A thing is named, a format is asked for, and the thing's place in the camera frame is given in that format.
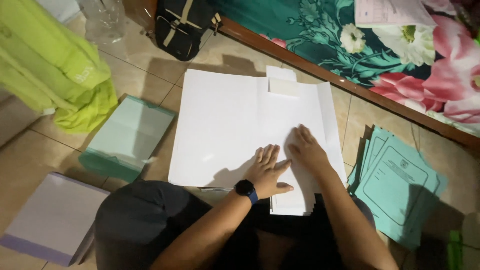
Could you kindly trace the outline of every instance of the hand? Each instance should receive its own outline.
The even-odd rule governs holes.
[[[279,152],[278,145],[268,145],[265,150],[260,147],[255,154],[254,164],[243,176],[243,179],[253,183],[259,199],[293,190],[293,187],[286,183],[277,183],[280,175],[292,164],[292,160],[287,160],[282,165],[275,166]]]
[[[304,125],[294,128],[294,133],[297,143],[288,146],[290,152],[313,176],[319,176],[322,169],[330,166],[327,153]]]

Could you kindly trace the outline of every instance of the person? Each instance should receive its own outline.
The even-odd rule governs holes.
[[[294,133],[293,160],[277,164],[280,146],[258,149],[243,182],[215,207],[162,181],[136,181],[109,195],[94,224],[98,269],[398,269],[372,213],[347,193],[310,130],[300,125]],[[277,183],[292,162],[311,173],[322,194],[310,216],[269,215],[269,204],[255,197],[293,190]],[[293,241],[274,267],[259,260],[259,232]]]

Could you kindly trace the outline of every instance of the smartwatch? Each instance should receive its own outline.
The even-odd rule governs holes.
[[[238,195],[247,196],[252,205],[258,201],[257,191],[253,187],[253,183],[247,179],[238,181],[234,188]]]

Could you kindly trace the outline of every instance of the left hand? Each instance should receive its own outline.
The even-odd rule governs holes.
[[[275,166],[279,152],[278,145],[268,145],[265,149],[260,147],[255,154],[254,164],[243,176],[243,179],[253,183],[259,199],[293,190],[293,187],[286,183],[277,183],[280,175],[292,164],[292,160],[287,160],[282,165]]]

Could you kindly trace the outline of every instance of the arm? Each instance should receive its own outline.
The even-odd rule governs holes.
[[[275,166],[279,146],[259,148],[254,164],[244,179],[253,183],[259,199],[293,190],[285,183],[277,183],[279,176],[291,165],[287,160]],[[210,262],[230,238],[250,210],[247,196],[231,191],[225,199],[197,222],[180,234],[155,260],[150,270],[197,269]]]
[[[310,130],[300,125],[295,133],[297,144],[289,149],[320,186],[344,264],[350,269],[397,270],[388,248],[348,195]]]

